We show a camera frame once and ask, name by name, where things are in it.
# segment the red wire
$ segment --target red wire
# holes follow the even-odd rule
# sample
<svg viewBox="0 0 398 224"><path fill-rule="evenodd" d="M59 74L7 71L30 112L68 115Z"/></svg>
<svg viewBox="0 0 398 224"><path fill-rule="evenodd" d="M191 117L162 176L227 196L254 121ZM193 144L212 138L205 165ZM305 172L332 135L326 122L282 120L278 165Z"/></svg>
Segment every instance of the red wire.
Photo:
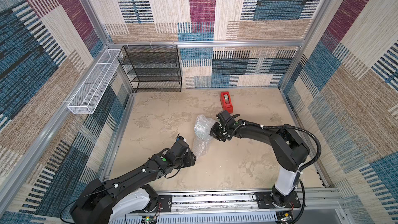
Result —
<svg viewBox="0 0 398 224"><path fill-rule="evenodd" d="M158 202L159 203L159 209L158 209L158 211L156 211L156 213L155 213L155 218L157 218L157 217L159 217L160 216L160 210L162 209L162 203L160 203L160 202Z"/></svg>

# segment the patterned fabric wall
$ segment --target patterned fabric wall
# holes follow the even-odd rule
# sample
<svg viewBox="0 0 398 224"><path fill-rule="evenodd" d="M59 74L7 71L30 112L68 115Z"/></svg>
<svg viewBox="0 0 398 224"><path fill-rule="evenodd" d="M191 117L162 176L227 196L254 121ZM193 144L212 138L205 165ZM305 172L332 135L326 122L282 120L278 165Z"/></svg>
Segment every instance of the patterned fabric wall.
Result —
<svg viewBox="0 0 398 224"><path fill-rule="evenodd" d="M61 223L62 208L101 175L131 91L121 76L113 75L93 114L69 114L0 224ZM71 218L69 208L63 217Z"/></svg>
<svg viewBox="0 0 398 224"><path fill-rule="evenodd" d="M114 42L301 39L321 0L90 0Z"/></svg>
<svg viewBox="0 0 398 224"><path fill-rule="evenodd" d="M0 184L101 48L79 0L0 0Z"/></svg>
<svg viewBox="0 0 398 224"><path fill-rule="evenodd" d="M278 86L297 47L179 48L182 87Z"/></svg>
<svg viewBox="0 0 398 224"><path fill-rule="evenodd" d="M398 0L334 0L284 89L357 223L398 222Z"/></svg>

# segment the mounting plate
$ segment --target mounting plate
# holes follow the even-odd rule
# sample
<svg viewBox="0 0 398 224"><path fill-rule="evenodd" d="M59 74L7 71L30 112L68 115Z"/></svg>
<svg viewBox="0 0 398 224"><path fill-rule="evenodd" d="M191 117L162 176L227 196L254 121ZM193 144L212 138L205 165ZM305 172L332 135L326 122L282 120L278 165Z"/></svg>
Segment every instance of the mounting plate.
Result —
<svg viewBox="0 0 398 224"><path fill-rule="evenodd" d="M268 192L256 192L254 193L256 195L256 199L257 201L257 205L259 209L266 209L266 208L277 208L275 207L272 202L273 199L270 196L271 191ZM294 192L291 196L290 196L290 201L294 204L295 208L300 208L301 207L301 203L300 200L296 200L297 197L297 193Z"/></svg>
<svg viewBox="0 0 398 224"><path fill-rule="evenodd" d="M162 208L160 209L161 213L172 211L172 203L173 203L172 199L173 199L172 195L160 195L158 197L158 202L162 204ZM157 211L158 211L158 205L155 207L153 211L151 211L151 213L156 213ZM130 214L135 214L135 213L145 213L145 212L143 210L130 212Z"/></svg>

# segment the bubble wrap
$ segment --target bubble wrap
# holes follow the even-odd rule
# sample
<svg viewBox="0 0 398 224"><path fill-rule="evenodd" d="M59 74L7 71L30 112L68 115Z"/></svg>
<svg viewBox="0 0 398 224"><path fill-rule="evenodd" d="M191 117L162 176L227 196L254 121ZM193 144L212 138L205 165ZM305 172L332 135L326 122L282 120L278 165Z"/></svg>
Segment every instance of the bubble wrap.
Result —
<svg viewBox="0 0 398 224"><path fill-rule="evenodd" d="M207 118L204 115L199 115L195 123L195 139L193 140L192 152L196 157L203 156L209 149L210 141L213 139L210 136L211 127L216 121L212 118Z"/></svg>

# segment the black cable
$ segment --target black cable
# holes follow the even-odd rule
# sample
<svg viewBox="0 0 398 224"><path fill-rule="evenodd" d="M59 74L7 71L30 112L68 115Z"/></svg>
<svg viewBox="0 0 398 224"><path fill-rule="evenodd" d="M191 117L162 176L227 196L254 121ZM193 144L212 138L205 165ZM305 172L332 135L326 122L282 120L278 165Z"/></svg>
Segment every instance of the black cable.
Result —
<svg viewBox="0 0 398 224"><path fill-rule="evenodd" d="M181 168L178 168L177 172L176 172L174 175L172 175L171 177L166 177L166 176L164 176L164 178L167 178L167 179L173 178L173 177L175 177L175 176L178 174L178 172L179 172L180 170L181 170Z"/></svg>
<svg viewBox="0 0 398 224"><path fill-rule="evenodd" d="M253 122L246 122L246 125L253 125L253 126L256 126L256 127L260 127L260 128L262 128L262 129L280 129L280 128L293 129L293 130L297 130L297 131L300 131L300 132L304 132L305 134L307 134L308 136L310 136L310 137L314 140L314 142L315 142L315 144L316 144L316 154L315 154L315 156L314 156L309 162L305 163L303 166L301 166L301 167L298 169L300 172L302 172L302 170L304 170L306 167L308 167L308 166L310 166L311 164L315 163L315 162L318 160L318 158L321 157L321 152L322 152L321 143L319 142L319 140L316 138L316 136L315 136L314 134L312 134L311 132L309 132L309 131L307 131L307 130L305 130L305 129L303 129L303 128L300 128L300 127L293 127L293 126L288 126L288 125L284 125L284 126L270 126L270 127L269 127L269 126L262 126L262 127L261 127L259 124L253 123Z"/></svg>
<svg viewBox="0 0 398 224"><path fill-rule="evenodd" d="M239 116L240 116L240 114L235 114L235 115L230 116L228 119L226 119L226 122L225 122L224 126L222 127L223 133L225 133L226 124L227 124L232 118L236 118L236 117L239 117Z"/></svg>
<svg viewBox="0 0 398 224"><path fill-rule="evenodd" d="M255 194L256 194L256 193L254 193L254 194L251 195L251 199L253 199L253 201L255 201L255 202L260 202L261 200L259 200L259 199L254 199L253 196L254 196Z"/></svg>
<svg viewBox="0 0 398 224"><path fill-rule="evenodd" d="M300 182L300 185L301 185L301 191L302 191L302 204L301 204L300 212L298 213L297 217L296 217L292 222L290 222L290 224L294 224L294 223L296 223L296 222L300 219L300 217L302 216L302 214L303 214L303 212L304 212L304 207L305 207L305 191L304 191L304 184L302 183L301 179L299 179L298 181Z"/></svg>
<svg viewBox="0 0 398 224"><path fill-rule="evenodd" d="M170 148L164 148L164 149L161 150L159 153L163 153L163 152L165 152L165 151L167 151L167 150L170 150Z"/></svg>

